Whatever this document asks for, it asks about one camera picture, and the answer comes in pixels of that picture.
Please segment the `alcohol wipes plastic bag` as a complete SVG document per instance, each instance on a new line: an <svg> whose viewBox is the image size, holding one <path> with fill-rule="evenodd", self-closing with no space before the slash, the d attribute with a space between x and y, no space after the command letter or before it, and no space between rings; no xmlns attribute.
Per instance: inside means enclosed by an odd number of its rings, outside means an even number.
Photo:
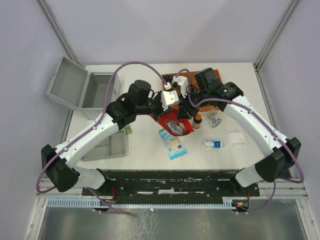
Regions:
<svg viewBox="0 0 320 240"><path fill-rule="evenodd" d="M170 132L177 136L183 136L187 132L183 123L171 120L167 122L166 125L168 126Z"/></svg>

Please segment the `red first aid pouch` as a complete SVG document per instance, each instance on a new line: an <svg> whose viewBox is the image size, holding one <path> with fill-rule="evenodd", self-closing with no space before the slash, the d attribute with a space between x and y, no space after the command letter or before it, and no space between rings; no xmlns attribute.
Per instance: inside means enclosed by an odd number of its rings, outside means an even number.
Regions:
<svg viewBox="0 0 320 240"><path fill-rule="evenodd" d="M175 137L186 136L194 132L194 128L188 119L178 119L177 109L173 109L171 112L159 117L157 123Z"/></svg>

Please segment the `colourful bandage packet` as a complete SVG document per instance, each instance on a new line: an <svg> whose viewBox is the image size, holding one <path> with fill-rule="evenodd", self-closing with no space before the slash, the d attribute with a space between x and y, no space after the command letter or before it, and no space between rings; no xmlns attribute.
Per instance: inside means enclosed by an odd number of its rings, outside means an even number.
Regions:
<svg viewBox="0 0 320 240"><path fill-rule="evenodd" d="M209 111L205 115L209 120L211 129L218 127L223 121L223 119L218 115L216 111Z"/></svg>

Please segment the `white gauze packet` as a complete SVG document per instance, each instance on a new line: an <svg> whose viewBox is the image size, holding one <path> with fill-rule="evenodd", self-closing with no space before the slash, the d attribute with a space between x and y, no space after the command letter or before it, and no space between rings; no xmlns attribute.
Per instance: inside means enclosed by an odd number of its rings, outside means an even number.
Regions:
<svg viewBox="0 0 320 240"><path fill-rule="evenodd" d="M228 128L225 131L228 143L232 148L245 146L247 144L244 131L240 127Z"/></svg>

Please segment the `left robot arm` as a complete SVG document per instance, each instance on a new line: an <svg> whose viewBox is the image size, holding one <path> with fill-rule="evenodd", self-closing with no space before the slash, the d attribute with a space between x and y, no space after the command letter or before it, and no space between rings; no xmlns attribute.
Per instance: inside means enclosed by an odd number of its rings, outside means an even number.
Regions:
<svg viewBox="0 0 320 240"><path fill-rule="evenodd" d="M66 192L76 184L106 195L111 183L97 169L77 168L77 162L102 140L134 122L138 115L152 115L155 119L165 115L179 102L173 89L150 95L151 85L136 80L126 93L110 102L106 109L85 129L56 147L49 144L41 149L42 175L47 175L53 187Z"/></svg>

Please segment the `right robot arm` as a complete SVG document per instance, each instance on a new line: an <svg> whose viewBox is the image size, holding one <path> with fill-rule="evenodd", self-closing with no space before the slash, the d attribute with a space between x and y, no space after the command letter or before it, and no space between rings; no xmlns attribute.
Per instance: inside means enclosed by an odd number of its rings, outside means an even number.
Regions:
<svg viewBox="0 0 320 240"><path fill-rule="evenodd" d="M297 157L301 142L287 138L268 123L250 104L243 91L233 82L222 83L212 68L194 75L198 88L192 90L191 76L176 73L171 81L180 90L178 116L190 118L201 107L214 106L235 120L254 140L264 158L241 169L229 183L236 196L247 191L248 186L266 181L274 182L292 166L298 166Z"/></svg>

